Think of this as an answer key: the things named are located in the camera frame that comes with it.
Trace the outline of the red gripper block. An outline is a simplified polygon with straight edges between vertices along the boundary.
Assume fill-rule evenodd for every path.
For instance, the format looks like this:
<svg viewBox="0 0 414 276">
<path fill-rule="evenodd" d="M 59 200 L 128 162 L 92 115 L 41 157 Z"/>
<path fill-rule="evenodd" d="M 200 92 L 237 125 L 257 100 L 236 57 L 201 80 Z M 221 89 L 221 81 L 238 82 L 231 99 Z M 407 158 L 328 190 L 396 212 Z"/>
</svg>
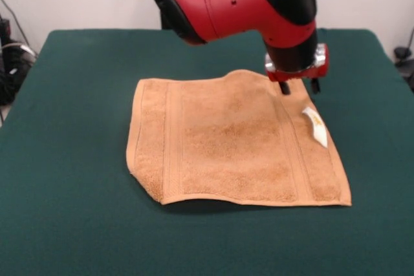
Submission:
<svg viewBox="0 0 414 276">
<path fill-rule="evenodd" d="M 316 45 L 313 63 L 306 69 L 297 72 L 283 72 L 279 70 L 272 62 L 270 56 L 265 54 L 265 72 L 271 81 L 279 82 L 281 93 L 286 96 L 291 94 L 287 81 L 300 78 L 310 78 L 312 93 L 319 94 L 321 92 L 319 78 L 327 74 L 328 68 L 329 50 L 325 43 L 318 43 Z"/>
</svg>

